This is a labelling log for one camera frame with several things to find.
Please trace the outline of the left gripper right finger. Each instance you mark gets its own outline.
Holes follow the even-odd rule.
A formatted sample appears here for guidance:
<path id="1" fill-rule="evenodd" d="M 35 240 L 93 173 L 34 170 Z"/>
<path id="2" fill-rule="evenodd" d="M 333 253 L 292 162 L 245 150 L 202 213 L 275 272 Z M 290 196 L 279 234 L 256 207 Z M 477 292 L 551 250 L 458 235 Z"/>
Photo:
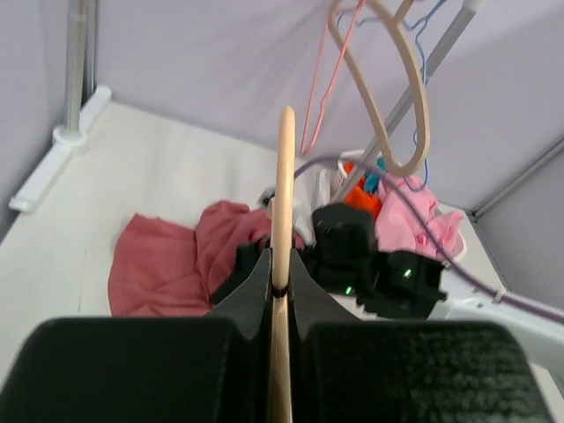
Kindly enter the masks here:
<path id="1" fill-rule="evenodd" d="M 290 264 L 297 422 L 549 422 L 508 330 L 487 322 L 363 321 Z"/>

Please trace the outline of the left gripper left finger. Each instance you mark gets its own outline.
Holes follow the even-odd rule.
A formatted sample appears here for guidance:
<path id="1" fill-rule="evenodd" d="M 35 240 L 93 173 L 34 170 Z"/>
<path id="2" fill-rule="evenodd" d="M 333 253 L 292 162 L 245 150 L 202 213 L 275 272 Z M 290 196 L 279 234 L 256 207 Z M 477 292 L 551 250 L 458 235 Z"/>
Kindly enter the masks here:
<path id="1" fill-rule="evenodd" d="M 4 422 L 265 422 L 271 255 L 202 317 L 56 318 L 23 344 Z"/>

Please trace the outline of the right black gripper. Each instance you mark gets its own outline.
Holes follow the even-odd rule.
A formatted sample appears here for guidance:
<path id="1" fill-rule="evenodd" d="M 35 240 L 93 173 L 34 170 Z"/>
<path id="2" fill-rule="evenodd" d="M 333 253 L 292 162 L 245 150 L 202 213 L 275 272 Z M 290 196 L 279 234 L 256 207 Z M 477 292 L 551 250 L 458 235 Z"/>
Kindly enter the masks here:
<path id="1" fill-rule="evenodd" d="M 369 296 L 375 288 L 378 245 L 373 216 L 348 204 L 328 204 L 312 214 L 315 242 L 308 257 L 312 279 L 330 293 Z M 218 305 L 250 275 L 267 247 L 255 241 L 237 247 L 234 267 L 211 295 Z"/>

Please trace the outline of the beige hanger with red shirt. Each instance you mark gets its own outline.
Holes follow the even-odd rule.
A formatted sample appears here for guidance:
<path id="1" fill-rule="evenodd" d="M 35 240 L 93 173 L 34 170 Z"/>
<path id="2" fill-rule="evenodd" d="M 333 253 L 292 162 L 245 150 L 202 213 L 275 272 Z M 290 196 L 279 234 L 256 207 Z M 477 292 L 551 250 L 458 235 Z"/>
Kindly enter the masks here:
<path id="1" fill-rule="evenodd" d="M 286 107 L 280 118 L 275 197 L 271 206 L 271 357 L 269 420 L 292 420 L 290 338 L 287 287 L 293 247 L 295 112 Z"/>

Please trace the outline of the dusty red t shirt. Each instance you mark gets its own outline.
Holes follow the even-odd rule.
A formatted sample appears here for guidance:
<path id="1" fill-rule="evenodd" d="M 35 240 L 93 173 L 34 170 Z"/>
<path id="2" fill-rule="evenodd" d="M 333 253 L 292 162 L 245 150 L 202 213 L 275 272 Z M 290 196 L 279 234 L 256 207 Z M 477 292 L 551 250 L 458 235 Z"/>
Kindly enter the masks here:
<path id="1" fill-rule="evenodd" d="M 192 228 L 140 214 L 115 244 L 108 277 L 114 317 L 201 316 L 234 270 L 238 247 L 271 232 L 263 208 L 218 201 Z"/>

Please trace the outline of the orange t shirt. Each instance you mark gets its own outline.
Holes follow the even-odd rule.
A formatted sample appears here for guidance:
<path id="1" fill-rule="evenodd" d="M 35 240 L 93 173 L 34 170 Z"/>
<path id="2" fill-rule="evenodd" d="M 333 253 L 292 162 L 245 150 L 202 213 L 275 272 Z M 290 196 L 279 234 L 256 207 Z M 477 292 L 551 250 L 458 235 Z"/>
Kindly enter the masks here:
<path id="1" fill-rule="evenodd" d="M 363 190 L 364 182 L 365 175 L 360 178 L 360 181 L 347 195 L 345 203 L 355 209 L 368 212 L 373 219 L 376 219 L 382 208 L 382 202 L 378 197 L 377 191 L 374 194 L 368 194 Z"/>

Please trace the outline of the teal t shirt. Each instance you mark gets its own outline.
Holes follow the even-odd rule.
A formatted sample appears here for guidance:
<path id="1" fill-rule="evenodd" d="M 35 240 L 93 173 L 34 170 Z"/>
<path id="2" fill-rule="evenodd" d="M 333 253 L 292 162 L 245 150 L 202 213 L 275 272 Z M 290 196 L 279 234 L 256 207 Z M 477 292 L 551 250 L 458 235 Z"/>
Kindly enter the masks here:
<path id="1" fill-rule="evenodd" d="M 387 167 L 383 157 L 379 157 L 376 161 L 377 167 L 384 173 L 387 173 Z M 373 172 L 365 173 L 365 182 L 363 190 L 368 194 L 374 194 L 378 190 L 378 185 L 381 180 L 381 175 Z"/>

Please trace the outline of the pink t shirt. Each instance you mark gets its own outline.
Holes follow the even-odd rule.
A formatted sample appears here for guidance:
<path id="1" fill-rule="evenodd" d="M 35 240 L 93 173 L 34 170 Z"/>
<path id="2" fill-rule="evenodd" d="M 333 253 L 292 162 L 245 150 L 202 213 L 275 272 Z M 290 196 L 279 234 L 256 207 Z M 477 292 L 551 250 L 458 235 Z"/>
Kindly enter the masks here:
<path id="1" fill-rule="evenodd" d="M 457 256 L 463 215 L 457 211 L 440 212 L 438 202 L 428 188 L 419 192 L 410 190 L 411 186 L 419 184 L 420 179 L 414 175 L 408 181 L 389 175 L 385 181 L 379 182 L 377 194 L 382 208 L 375 220 L 378 249 L 384 252 L 411 251 L 442 260 L 443 255 L 426 233 L 430 230 L 446 253 Z"/>

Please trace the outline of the beige hanger with teal shirt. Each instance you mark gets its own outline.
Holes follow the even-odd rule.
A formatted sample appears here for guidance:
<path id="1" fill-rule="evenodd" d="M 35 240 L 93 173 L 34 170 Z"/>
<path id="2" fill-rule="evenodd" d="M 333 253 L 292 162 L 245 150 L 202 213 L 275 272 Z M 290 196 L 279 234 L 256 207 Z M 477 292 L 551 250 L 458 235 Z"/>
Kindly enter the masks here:
<path id="1" fill-rule="evenodd" d="M 387 8 L 391 11 L 391 12 L 395 12 L 397 10 L 397 8 L 400 6 L 400 4 L 398 5 L 398 7 L 393 11 L 391 10 L 391 8 L 388 6 L 388 3 L 385 1 L 380 1 L 382 2 L 384 5 L 387 6 Z M 406 32 L 407 35 L 407 39 L 413 49 L 413 52 L 416 56 L 417 59 L 419 59 L 418 55 L 415 52 L 415 43 L 414 41 L 409 39 L 408 33 Z M 350 53 L 352 54 L 352 56 L 354 57 L 354 53 L 350 50 L 349 46 L 348 49 L 350 51 Z M 365 80 L 368 88 L 370 89 L 370 92 L 375 100 L 375 104 L 378 107 L 378 109 L 380 110 L 380 113 L 382 115 L 382 119 L 384 120 L 384 125 L 386 130 L 389 133 L 389 140 L 390 140 L 390 135 L 392 134 L 392 132 L 398 127 L 398 125 L 400 124 L 400 122 L 404 119 L 404 117 L 406 117 L 406 114 L 409 111 L 412 111 L 414 113 L 414 107 L 413 107 L 413 99 L 412 99 L 412 95 L 410 93 L 408 93 L 408 78 L 406 76 L 406 72 L 404 70 L 404 65 L 402 62 L 402 59 L 400 58 L 398 52 L 397 52 L 397 58 L 394 59 L 392 57 L 391 53 L 388 53 L 384 56 L 385 58 L 387 58 L 389 60 L 388 66 L 391 68 L 391 70 L 393 72 L 396 73 L 395 77 L 391 77 L 390 78 L 390 82 L 392 83 L 392 87 L 390 89 L 388 88 L 383 88 L 383 87 L 378 87 L 376 88 L 376 93 L 377 95 L 374 96 L 372 94 L 372 90 L 375 88 L 375 78 L 371 77 L 369 80 Z M 412 117 L 412 120 L 415 123 L 415 130 L 416 130 L 416 122 L 415 122 L 415 114 Z M 407 156 L 407 154 L 403 154 L 402 155 L 402 159 L 398 160 L 396 158 L 396 161 L 404 164 L 405 162 L 407 162 L 411 157 L 411 156 Z"/>

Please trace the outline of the blue wire hanger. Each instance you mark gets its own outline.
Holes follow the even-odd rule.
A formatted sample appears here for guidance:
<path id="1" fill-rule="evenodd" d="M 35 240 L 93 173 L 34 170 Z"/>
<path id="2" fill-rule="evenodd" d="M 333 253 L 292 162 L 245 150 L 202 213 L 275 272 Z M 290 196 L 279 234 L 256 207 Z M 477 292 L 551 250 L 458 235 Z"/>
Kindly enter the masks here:
<path id="1" fill-rule="evenodd" d="M 426 91 L 427 62 L 423 59 L 416 58 L 407 39 L 406 32 L 415 29 L 417 26 L 426 28 L 428 20 L 435 15 L 436 11 L 440 9 L 442 5 L 442 1 L 438 2 L 425 17 L 419 19 L 411 26 L 405 26 L 404 17 L 412 7 L 411 1 L 403 1 L 395 12 L 391 12 L 387 6 L 380 1 L 359 1 L 356 4 L 355 12 L 353 13 L 351 24 L 349 26 L 350 29 L 354 29 L 361 10 L 364 7 L 368 7 L 387 30 L 390 38 L 396 46 L 400 58 L 402 59 L 404 70 L 409 82 L 408 93 L 412 95 L 413 99 L 416 122 L 415 152 L 404 164 L 396 161 L 396 157 L 391 150 L 389 133 L 385 128 L 380 110 L 375 104 L 375 100 L 360 71 L 359 65 L 356 63 L 353 55 L 348 49 L 349 39 L 351 38 L 352 33 L 348 32 L 346 36 L 342 36 L 338 30 L 337 16 L 342 12 L 339 9 L 339 2 L 333 1 L 330 6 L 327 27 L 332 39 L 339 49 L 338 62 L 345 63 L 351 73 L 373 127 L 376 141 L 380 147 L 387 171 L 389 174 L 397 178 L 407 178 L 418 171 L 421 166 L 425 165 L 427 162 L 431 139 L 430 115 Z"/>

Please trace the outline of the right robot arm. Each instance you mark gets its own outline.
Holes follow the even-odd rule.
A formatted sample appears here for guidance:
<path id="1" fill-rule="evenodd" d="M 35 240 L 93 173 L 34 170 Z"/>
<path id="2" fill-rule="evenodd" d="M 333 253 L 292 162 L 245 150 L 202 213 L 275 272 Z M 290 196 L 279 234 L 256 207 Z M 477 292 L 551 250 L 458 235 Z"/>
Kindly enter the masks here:
<path id="1" fill-rule="evenodd" d="M 285 287 L 278 244 L 238 251 L 220 290 L 212 417 L 219 422 L 551 422 L 532 364 L 563 369 L 563 316 L 502 297 L 456 264 L 381 252 L 372 216 L 312 214 Z"/>

